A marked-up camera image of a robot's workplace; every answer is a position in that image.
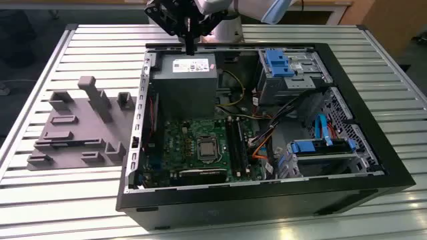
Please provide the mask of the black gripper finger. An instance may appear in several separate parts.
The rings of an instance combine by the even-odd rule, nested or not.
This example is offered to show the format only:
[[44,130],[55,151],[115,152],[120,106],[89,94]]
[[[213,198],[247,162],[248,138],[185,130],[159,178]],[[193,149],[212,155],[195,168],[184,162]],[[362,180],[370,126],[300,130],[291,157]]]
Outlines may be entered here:
[[148,1],[144,13],[171,36],[177,36],[180,41],[184,43],[185,54],[191,55],[191,18],[185,17],[176,24],[165,23],[160,19],[160,11],[160,1]]
[[189,18],[189,55],[195,55],[197,50],[197,42],[200,41],[200,36],[207,36],[213,28],[219,25],[223,20],[221,14],[207,15],[201,20],[200,17],[192,16]]

